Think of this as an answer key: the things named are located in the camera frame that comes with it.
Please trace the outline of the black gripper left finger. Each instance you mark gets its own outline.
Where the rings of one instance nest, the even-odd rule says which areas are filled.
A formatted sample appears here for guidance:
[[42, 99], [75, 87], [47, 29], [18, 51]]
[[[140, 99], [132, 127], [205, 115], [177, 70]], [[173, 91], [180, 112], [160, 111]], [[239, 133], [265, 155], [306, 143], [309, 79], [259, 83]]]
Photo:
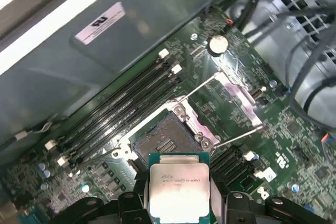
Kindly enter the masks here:
[[134, 189], [125, 191], [108, 203], [100, 198], [86, 197], [78, 200], [52, 217], [50, 223], [148, 223], [149, 212], [144, 205], [148, 180], [137, 176]]

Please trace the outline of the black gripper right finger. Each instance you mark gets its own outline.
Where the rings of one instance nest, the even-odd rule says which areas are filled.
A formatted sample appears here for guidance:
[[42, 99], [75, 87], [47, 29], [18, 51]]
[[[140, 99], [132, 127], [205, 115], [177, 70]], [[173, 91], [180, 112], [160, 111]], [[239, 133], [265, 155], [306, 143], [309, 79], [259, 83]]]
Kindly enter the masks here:
[[211, 181], [210, 204], [218, 223], [330, 223], [289, 199], [269, 197], [261, 205], [250, 194], [231, 191], [222, 182]]

